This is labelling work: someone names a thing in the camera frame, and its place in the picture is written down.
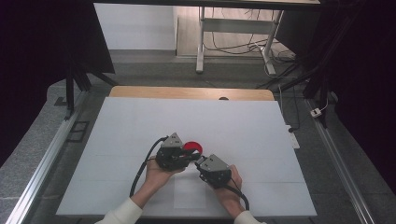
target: white board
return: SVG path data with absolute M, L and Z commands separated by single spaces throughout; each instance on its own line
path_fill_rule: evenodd
M 106 98 L 57 215 L 100 216 L 120 205 L 151 146 L 174 132 L 236 165 L 253 216 L 316 215 L 277 102 L 119 97 Z M 198 175 L 191 164 L 172 177 L 143 217 L 228 217 Z

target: wooden edge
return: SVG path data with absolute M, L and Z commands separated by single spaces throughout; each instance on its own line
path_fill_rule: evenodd
M 239 101 L 274 101 L 274 95 L 268 90 L 180 88 L 180 87 L 143 87 L 116 86 L 110 97 L 163 98 L 163 99 L 197 99 L 218 100 L 226 97 Z

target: red disk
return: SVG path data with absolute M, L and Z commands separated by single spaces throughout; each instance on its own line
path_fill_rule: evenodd
M 188 143 L 184 144 L 183 148 L 184 149 L 193 149 L 193 148 L 195 148 L 195 149 L 197 149 L 199 151 L 199 153 L 201 155 L 202 155 L 202 152 L 203 152 L 201 145 L 199 145 L 199 143 L 197 143 L 197 142 L 188 142 Z

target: white power strip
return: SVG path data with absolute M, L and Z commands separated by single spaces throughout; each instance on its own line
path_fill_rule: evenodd
M 288 133 L 289 133 L 289 129 L 290 129 L 290 128 L 291 128 L 290 125 L 286 125 L 286 130 L 288 131 Z M 293 146 L 293 148 L 294 148 L 294 149 L 300 148 L 300 145 L 299 145 L 298 142 L 297 142 L 296 135 L 294 135 L 293 132 L 291 132 L 291 133 L 289 133 L 289 134 L 290 134 L 290 142 L 291 142 L 291 145 Z

